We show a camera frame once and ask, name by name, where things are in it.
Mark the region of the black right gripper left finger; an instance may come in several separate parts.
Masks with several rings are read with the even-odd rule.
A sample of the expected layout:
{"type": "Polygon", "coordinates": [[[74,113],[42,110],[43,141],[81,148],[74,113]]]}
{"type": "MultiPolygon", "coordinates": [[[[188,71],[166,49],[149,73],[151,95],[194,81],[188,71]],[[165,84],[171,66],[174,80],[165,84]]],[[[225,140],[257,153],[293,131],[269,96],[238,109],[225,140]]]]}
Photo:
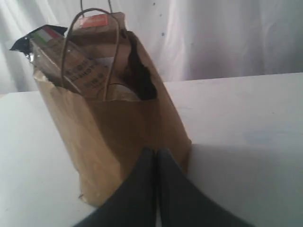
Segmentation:
{"type": "Polygon", "coordinates": [[[157,188],[155,153],[143,148],[127,179],[77,227],[154,227],[157,188]]]}

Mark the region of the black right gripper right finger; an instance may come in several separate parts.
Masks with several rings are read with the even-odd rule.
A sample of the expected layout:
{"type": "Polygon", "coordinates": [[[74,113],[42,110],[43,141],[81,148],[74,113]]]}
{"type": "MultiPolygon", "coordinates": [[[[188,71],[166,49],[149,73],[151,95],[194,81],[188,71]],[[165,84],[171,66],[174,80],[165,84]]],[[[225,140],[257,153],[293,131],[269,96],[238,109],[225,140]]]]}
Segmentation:
{"type": "Polygon", "coordinates": [[[157,151],[157,180],[163,227],[251,227],[209,199],[183,174],[171,155],[157,151]]]}

